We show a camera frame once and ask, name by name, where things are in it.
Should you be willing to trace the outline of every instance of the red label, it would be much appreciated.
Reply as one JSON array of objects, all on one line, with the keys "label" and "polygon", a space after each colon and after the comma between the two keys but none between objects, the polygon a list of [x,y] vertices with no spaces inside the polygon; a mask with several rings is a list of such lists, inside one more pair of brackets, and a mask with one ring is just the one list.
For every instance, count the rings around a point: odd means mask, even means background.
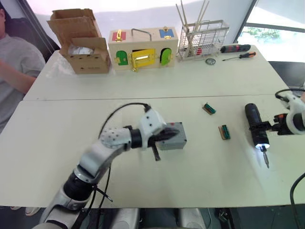
[{"label": "red label", "polygon": [[[118,34],[118,32],[114,32],[112,34],[112,41],[116,41],[117,38],[116,38],[116,35]],[[126,32],[121,32],[121,39],[122,41],[126,40]]]}]

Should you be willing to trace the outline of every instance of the electronic component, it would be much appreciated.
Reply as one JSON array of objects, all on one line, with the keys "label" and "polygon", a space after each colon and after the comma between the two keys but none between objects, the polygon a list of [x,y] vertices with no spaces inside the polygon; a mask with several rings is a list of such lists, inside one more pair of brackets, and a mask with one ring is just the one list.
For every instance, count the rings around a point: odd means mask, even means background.
[{"label": "electronic component", "polygon": [[216,110],[213,109],[208,103],[206,103],[202,109],[204,109],[208,114],[212,115],[216,113]]},{"label": "electronic component", "polygon": [[229,132],[229,130],[228,130],[228,128],[227,128],[227,125],[219,126],[218,129],[219,129],[221,138],[222,138],[223,140],[231,139],[230,132]]},{"label": "electronic component", "polygon": [[176,136],[174,136],[168,140],[156,142],[156,146],[160,150],[183,149],[183,147],[185,146],[185,144],[187,142],[183,124],[182,123],[166,123],[166,127],[174,128],[174,129],[178,130],[179,133]]}]

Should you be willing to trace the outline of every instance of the floor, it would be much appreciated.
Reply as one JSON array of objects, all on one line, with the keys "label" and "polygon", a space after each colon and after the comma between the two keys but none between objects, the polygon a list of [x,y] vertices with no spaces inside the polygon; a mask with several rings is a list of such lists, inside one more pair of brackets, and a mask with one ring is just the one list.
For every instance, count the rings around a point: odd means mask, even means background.
[{"label": "floor", "polygon": [[[283,81],[289,87],[303,87],[305,81],[305,63],[298,62],[270,62]],[[305,205],[297,206],[301,221],[305,222]],[[39,218],[43,212],[41,209],[36,215],[27,217],[24,214],[25,209],[21,208],[12,211],[9,207],[0,207],[0,228],[1,229],[31,229],[38,224]],[[219,220],[214,215],[214,208],[210,209],[212,215],[212,224],[209,229],[222,229]],[[146,217],[143,218],[142,227],[175,227],[175,217],[172,209],[147,209]],[[209,225],[210,219],[206,208],[201,209],[202,216],[206,225]],[[110,220],[115,210],[106,212],[105,221],[101,217],[101,226],[108,228]],[[236,229],[296,229],[290,206],[270,206],[255,208],[237,208],[240,225]],[[95,228],[94,221],[96,211],[91,213],[82,226],[85,228]]]}]

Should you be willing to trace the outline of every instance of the robotic arm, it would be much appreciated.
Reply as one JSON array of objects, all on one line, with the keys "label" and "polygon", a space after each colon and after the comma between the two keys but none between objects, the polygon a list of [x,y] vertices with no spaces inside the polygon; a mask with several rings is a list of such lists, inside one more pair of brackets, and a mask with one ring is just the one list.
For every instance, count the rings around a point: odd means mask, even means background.
[{"label": "robotic arm", "polygon": [[155,142],[174,137],[179,133],[165,128],[159,113],[148,107],[141,118],[139,128],[127,126],[121,129],[105,129],[100,139],[81,157],[79,164],[59,189],[53,201],[41,216],[35,229],[77,228],[84,219],[80,214],[90,199],[93,187],[104,176],[115,157],[131,148],[152,147],[156,160],[160,160]]},{"label": "robotic arm", "polygon": [[278,135],[304,135],[305,134],[305,103],[292,93],[286,92],[280,96],[281,90],[275,94],[280,99],[283,106],[290,110],[289,113],[274,116],[274,125],[269,122],[261,122],[250,127],[250,130],[277,131]]}]

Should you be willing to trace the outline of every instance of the gray box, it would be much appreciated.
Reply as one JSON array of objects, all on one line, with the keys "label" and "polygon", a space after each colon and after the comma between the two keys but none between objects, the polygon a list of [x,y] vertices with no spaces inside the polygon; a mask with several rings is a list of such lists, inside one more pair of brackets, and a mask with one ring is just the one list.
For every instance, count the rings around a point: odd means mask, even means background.
[{"label": "gray box", "polygon": [[166,123],[167,127],[175,128],[179,130],[179,134],[175,137],[172,137],[169,140],[156,142],[156,146],[160,150],[170,150],[170,149],[183,149],[187,139],[182,123]]}]

